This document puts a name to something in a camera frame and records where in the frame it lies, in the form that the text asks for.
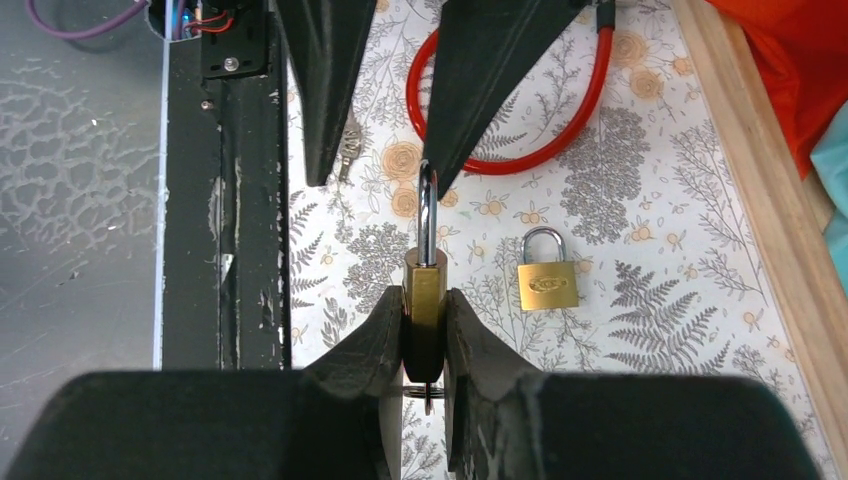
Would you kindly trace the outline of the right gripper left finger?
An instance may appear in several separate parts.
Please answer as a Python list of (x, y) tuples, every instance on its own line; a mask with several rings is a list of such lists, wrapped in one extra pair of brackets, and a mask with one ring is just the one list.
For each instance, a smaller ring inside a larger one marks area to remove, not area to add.
[(93, 372), (46, 404), (11, 479), (397, 479), (403, 294), (301, 370)]

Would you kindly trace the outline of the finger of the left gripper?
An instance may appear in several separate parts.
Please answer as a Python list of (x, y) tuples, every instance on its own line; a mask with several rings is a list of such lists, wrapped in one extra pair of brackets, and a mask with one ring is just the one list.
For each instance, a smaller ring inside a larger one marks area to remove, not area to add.
[(423, 150), (439, 197), (509, 95), (586, 6), (558, 0), (442, 5)]
[(341, 146), (377, 2), (274, 3), (301, 98), (305, 181), (327, 183)]

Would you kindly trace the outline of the large brass padlock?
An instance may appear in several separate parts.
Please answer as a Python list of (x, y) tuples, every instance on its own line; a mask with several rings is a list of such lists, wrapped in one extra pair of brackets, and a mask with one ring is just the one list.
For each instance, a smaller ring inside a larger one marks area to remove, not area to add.
[[(557, 259), (531, 263), (528, 258), (529, 243), (538, 236), (551, 237), (557, 247)], [(519, 300), (522, 311), (540, 311), (575, 308), (579, 306), (579, 293), (575, 265), (567, 256), (562, 235), (548, 226), (529, 230), (521, 241), (522, 261), (517, 265)]]

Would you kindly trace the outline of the small brass padlock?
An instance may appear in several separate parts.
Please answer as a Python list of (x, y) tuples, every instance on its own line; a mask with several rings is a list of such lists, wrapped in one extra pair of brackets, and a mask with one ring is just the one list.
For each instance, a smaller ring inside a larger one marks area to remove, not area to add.
[(417, 242), (405, 256), (403, 365), (408, 379), (433, 383), (444, 363), (447, 257), (437, 247), (438, 177), (421, 161), (418, 181)]

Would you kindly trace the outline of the small metal key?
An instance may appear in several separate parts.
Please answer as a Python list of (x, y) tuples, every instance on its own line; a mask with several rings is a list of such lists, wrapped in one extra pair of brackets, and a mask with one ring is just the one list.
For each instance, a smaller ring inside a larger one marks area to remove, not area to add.
[(348, 182), (352, 163), (361, 155), (362, 142), (363, 135), (361, 125), (354, 116), (353, 111), (349, 111), (339, 147), (341, 166), (339, 169), (338, 181), (340, 183), (345, 184)]

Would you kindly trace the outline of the small dark padlock key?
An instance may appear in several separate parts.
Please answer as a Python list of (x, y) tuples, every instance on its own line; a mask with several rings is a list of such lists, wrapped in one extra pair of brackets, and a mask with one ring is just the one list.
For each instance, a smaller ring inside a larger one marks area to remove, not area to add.
[(445, 390), (434, 383), (404, 383), (402, 385), (402, 394), (406, 398), (422, 400), (424, 402), (426, 416), (429, 416), (433, 412), (435, 400), (443, 400), (445, 398)]

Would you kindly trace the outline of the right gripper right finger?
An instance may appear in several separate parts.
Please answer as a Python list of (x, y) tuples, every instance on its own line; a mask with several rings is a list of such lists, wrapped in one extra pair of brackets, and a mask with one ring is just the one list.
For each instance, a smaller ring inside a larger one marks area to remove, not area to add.
[(553, 373), (446, 297), (446, 442), (459, 479), (815, 479), (781, 401), (739, 376)]

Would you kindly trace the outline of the red cable lock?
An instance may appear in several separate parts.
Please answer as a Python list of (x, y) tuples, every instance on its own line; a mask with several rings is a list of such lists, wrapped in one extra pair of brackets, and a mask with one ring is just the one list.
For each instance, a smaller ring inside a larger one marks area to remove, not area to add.
[[(465, 172), (488, 176), (521, 173), (553, 159), (578, 138), (581, 131), (587, 126), (599, 103), (611, 61), (615, 32), (616, 7), (618, 6), (618, 2), (595, 1), (595, 4), (596, 30), (598, 34), (595, 63), (586, 93), (570, 122), (549, 143), (522, 157), (507, 159), (501, 162), (486, 162), (469, 157), (463, 165)], [(419, 103), (419, 86), (423, 71), (429, 59), (435, 55), (437, 43), (438, 30), (434, 30), (416, 53), (407, 75), (405, 86), (405, 102), (408, 117), (421, 140), (426, 136), (427, 121)]]

